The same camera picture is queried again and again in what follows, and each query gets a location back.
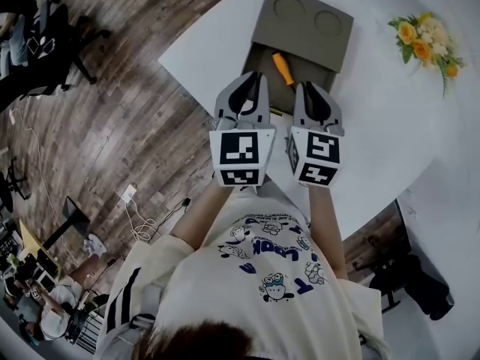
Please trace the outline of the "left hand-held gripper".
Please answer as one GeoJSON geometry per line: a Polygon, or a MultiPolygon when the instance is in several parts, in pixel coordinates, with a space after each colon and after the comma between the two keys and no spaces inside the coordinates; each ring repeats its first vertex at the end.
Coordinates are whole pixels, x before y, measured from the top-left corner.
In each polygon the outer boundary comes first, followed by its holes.
{"type": "Polygon", "coordinates": [[[270,122],[266,76],[248,72],[217,96],[214,130],[209,132],[214,177],[222,187],[263,183],[277,128],[270,122]],[[239,118],[246,101],[251,105],[239,118]]]}

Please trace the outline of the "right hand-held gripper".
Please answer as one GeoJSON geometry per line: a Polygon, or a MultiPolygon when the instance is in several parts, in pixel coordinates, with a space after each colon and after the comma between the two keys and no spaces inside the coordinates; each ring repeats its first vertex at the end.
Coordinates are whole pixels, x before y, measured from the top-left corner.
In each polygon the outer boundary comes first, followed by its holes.
{"type": "Polygon", "coordinates": [[[343,134],[341,108],[319,85],[300,82],[295,89],[293,125],[289,129],[286,153],[292,174],[302,185],[329,188],[341,167],[343,134]],[[324,131],[308,130],[312,120],[324,131]]]}

